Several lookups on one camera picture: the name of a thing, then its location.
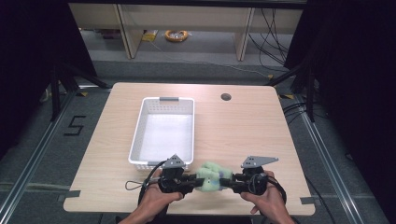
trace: round hole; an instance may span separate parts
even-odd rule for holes
[[[229,93],[223,93],[223,94],[221,95],[221,99],[222,99],[223,101],[229,101],[229,100],[231,100],[231,95],[230,95]]]

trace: white plastic basket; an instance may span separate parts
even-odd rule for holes
[[[129,162],[147,170],[177,154],[188,169],[194,151],[194,105],[185,97],[143,99]]]

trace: gray floor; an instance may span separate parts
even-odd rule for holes
[[[277,77],[282,74],[261,66],[259,52],[251,41],[247,45],[245,60],[238,62],[234,54],[233,35],[228,33],[191,32],[185,42],[169,43],[164,40],[163,31],[160,31],[155,45],[142,43],[133,60],[126,59],[120,39],[104,40],[93,31],[83,31],[81,34],[86,40],[99,78],[108,83],[142,81],[262,85],[269,75]],[[262,42],[257,34],[253,38]],[[279,36],[286,47],[291,38],[291,35]],[[281,58],[276,49],[267,49]],[[273,69],[286,70],[268,57],[262,56],[262,63]],[[85,80],[78,82],[90,84]],[[277,85],[278,93],[289,94],[291,82],[292,78]],[[64,195],[73,182],[108,95],[108,91],[89,91],[85,97],[74,97],[8,223],[108,223],[116,215],[104,214],[99,222],[101,214],[67,213],[63,210],[60,199],[60,195]],[[285,107],[295,104],[296,100],[281,99],[280,102]],[[329,206],[336,223],[349,223],[317,148],[305,128],[303,116],[292,114],[296,111],[298,110],[290,111],[286,119],[290,123],[290,133],[304,173]],[[47,101],[31,117],[19,143],[0,161],[1,200],[7,197],[12,184],[18,180],[29,161],[50,124],[50,115],[51,102]],[[76,119],[75,122],[84,125],[81,134],[65,136],[65,133],[76,131],[68,127],[74,116],[85,116],[85,119]],[[347,150],[320,105],[315,105],[315,118],[320,135],[364,223],[388,223],[354,162],[345,156]],[[310,189],[317,199],[318,195],[311,187]],[[316,208],[313,216],[296,218],[301,223],[332,223],[323,204],[318,204]],[[259,217],[254,217],[253,220],[260,223]]]

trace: black curtain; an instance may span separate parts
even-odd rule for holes
[[[303,64],[315,71],[321,99],[346,148],[389,222],[396,223],[396,2],[335,6],[304,12],[285,66]],[[312,43],[319,43],[314,50]],[[307,60],[309,54],[318,57]],[[307,77],[297,74],[294,84],[305,87]]]
[[[0,0],[0,27],[1,159],[17,144],[55,64],[96,72],[65,1]]]

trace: metal frame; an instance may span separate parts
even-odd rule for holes
[[[37,169],[38,165],[41,162],[41,159],[47,151],[47,148],[64,117],[64,112],[72,102],[75,95],[75,91],[70,91],[66,94],[66,97],[64,98],[64,101],[62,103],[62,109],[59,111],[58,116],[50,122],[49,127],[47,128],[43,137],[35,148],[35,151],[32,154],[30,160],[25,165],[20,177],[14,183],[11,191],[8,193],[8,196],[3,201],[3,204],[0,207],[0,223],[7,224],[9,219],[11,218],[15,208],[18,205],[18,202],[20,201],[23,193],[25,192],[29,181],[32,179],[33,175],[35,174],[35,170]]]
[[[303,9],[307,0],[68,0],[68,3],[156,5],[188,7],[268,7]],[[315,1],[309,7],[324,7],[328,1]]]
[[[300,95],[296,96],[297,102],[302,103],[303,100]],[[341,177],[340,173],[338,172],[337,167],[332,160],[332,156],[329,153],[329,150],[326,148],[320,133],[315,125],[315,122],[311,122],[311,119],[307,116],[306,113],[302,114],[303,121],[305,124],[306,129],[311,136],[315,147],[318,151],[320,159],[324,165],[327,174],[329,175],[330,180],[332,181],[332,185],[334,186],[335,192],[338,195],[338,198],[341,201],[341,205],[343,205],[344,210],[346,211],[346,216],[349,219],[350,223],[364,223],[361,213],[359,212],[358,206],[355,203],[355,200],[350,195],[347,186]]]

